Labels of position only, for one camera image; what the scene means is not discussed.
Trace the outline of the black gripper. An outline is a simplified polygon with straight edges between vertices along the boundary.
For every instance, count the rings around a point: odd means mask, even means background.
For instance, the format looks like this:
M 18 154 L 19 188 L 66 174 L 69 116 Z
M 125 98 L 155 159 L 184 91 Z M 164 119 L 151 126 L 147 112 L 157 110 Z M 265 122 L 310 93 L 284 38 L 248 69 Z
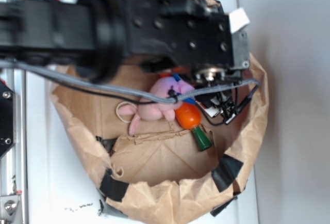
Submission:
M 171 70 L 198 84 L 237 83 L 249 68 L 246 32 L 206 0 L 124 0 L 127 65 Z

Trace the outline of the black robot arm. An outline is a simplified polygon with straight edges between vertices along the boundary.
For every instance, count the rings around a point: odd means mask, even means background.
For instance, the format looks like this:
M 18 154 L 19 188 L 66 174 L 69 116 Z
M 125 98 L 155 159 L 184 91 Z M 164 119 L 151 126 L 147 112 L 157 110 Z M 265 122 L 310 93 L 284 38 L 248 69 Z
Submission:
M 93 82 L 112 79 L 121 65 L 239 81 L 250 65 L 243 27 L 234 28 L 232 14 L 206 0 L 1 3 L 1 56 L 74 65 Z

